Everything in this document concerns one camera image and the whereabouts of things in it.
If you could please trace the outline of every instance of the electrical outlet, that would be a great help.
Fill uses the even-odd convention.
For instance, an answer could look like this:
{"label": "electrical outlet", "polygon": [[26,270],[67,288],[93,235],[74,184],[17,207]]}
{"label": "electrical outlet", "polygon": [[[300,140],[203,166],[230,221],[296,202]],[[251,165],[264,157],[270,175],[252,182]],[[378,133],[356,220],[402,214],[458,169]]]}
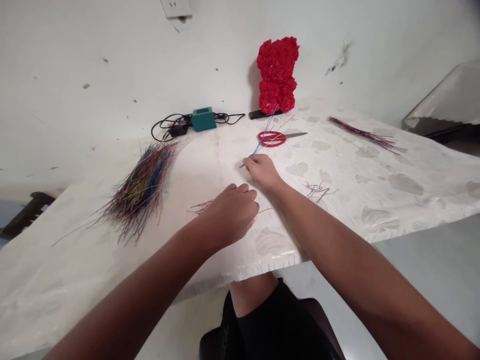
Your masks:
{"label": "electrical outlet", "polygon": [[192,15],[189,0],[161,0],[167,18]]}

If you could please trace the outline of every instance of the black shorts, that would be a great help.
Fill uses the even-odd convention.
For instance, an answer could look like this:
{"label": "black shorts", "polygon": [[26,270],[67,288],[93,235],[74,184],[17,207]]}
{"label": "black shorts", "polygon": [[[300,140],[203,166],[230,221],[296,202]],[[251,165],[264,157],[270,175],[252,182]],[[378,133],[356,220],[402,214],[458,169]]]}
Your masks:
{"label": "black shorts", "polygon": [[236,317],[228,293],[219,330],[219,352],[209,360],[343,359],[305,305],[281,280],[263,304],[241,318]]}

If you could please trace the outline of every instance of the white floor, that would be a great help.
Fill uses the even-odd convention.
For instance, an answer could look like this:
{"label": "white floor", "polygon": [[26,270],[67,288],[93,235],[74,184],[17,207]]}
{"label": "white floor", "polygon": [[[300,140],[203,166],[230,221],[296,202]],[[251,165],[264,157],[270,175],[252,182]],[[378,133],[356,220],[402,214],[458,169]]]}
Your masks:
{"label": "white floor", "polygon": [[[376,247],[433,306],[480,346],[480,215],[383,241]],[[362,323],[311,262],[277,275],[297,297],[318,299],[347,359],[385,359]],[[226,292],[218,289],[172,306],[137,359],[197,359],[200,338],[220,324]],[[37,360],[45,353],[21,359]]]}

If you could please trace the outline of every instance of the red foam bear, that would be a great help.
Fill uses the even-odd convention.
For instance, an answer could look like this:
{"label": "red foam bear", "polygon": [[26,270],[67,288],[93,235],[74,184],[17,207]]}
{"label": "red foam bear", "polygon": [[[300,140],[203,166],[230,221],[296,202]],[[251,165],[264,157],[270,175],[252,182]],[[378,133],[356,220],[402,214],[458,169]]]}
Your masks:
{"label": "red foam bear", "polygon": [[274,106],[286,113],[295,107],[294,90],[297,87],[294,65],[299,58],[295,37],[265,41],[258,50],[256,66],[260,69],[259,106],[264,114],[271,114]]}

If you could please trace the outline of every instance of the red scissors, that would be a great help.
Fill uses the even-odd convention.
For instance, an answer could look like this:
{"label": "red scissors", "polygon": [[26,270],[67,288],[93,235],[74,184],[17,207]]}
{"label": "red scissors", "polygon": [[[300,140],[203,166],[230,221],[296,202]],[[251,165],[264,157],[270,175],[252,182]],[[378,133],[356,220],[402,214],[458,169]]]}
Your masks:
{"label": "red scissors", "polygon": [[267,148],[274,148],[279,145],[282,145],[284,142],[287,141],[288,138],[294,138],[297,136],[306,135],[308,132],[297,132],[293,134],[283,134],[282,132],[278,131],[262,131],[259,133],[258,140],[263,147]]}

